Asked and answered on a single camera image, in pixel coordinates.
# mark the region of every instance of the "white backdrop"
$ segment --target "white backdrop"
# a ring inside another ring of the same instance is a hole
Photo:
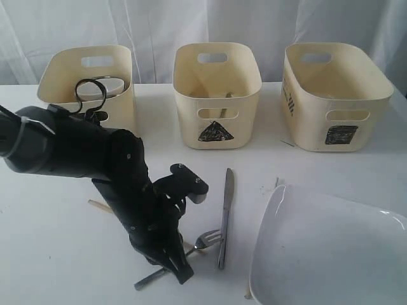
[[[337,41],[362,48],[407,92],[406,0],[0,0],[0,84],[36,84],[52,56],[122,44],[135,83],[172,81],[178,47],[249,46],[263,81],[280,81],[284,48]]]

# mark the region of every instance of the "storage bin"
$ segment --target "storage bin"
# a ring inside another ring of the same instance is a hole
[[[385,112],[393,86],[359,48],[300,43],[286,48],[282,108],[307,151],[356,151]]]
[[[132,54],[124,46],[92,46],[73,48],[56,54],[48,64],[39,83],[38,98],[58,104],[73,112],[79,104],[75,97],[76,83],[84,78],[111,76],[124,80],[123,93],[108,98],[100,111],[107,113],[103,127],[123,128],[136,134]],[[100,105],[101,100],[83,102],[81,114]]]
[[[174,91],[184,143],[231,149],[252,133],[261,77],[250,48],[238,43],[194,43],[177,50]]]

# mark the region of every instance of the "silver fork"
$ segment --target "silver fork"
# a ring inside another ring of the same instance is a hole
[[[204,234],[201,234],[196,242],[195,246],[191,250],[185,253],[185,256],[191,255],[194,251],[196,250],[202,250],[209,248],[210,246],[214,245],[215,243],[218,243],[221,241],[221,233],[220,230],[212,230],[205,232]],[[149,276],[143,278],[141,281],[138,281],[137,283],[134,284],[134,288],[137,291],[142,290],[147,284],[151,283],[152,281],[161,278],[163,275],[168,273],[168,270],[161,268],[158,271],[155,271],[154,273],[151,273]]]

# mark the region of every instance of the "white tabletop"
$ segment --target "white tabletop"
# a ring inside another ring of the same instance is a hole
[[[236,150],[197,151],[181,140],[171,85],[136,85],[137,120],[150,177],[181,162],[209,185],[188,203],[180,230],[195,238],[221,225],[226,167],[236,176],[226,269],[217,251],[196,255],[195,276],[167,275],[141,292],[133,283],[157,269],[136,253],[121,224],[90,206],[102,201],[90,179],[21,175],[0,162],[1,304],[243,304],[250,258],[276,177],[407,216],[407,101],[396,91],[371,142],[351,153],[315,153],[292,143],[280,110],[280,83],[261,91],[252,140]],[[11,110],[43,105],[37,86],[0,86]]]

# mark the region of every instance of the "knife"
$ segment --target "knife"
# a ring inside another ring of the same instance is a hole
[[[233,200],[233,193],[235,192],[235,176],[230,168],[226,170],[226,180],[224,182],[224,195],[223,195],[223,214],[221,226],[221,249],[219,252],[219,260],[217,267],[222,270],[224,268],[224,260],[226,258],[226,240],[228,237],[228,219],[231,202]]]

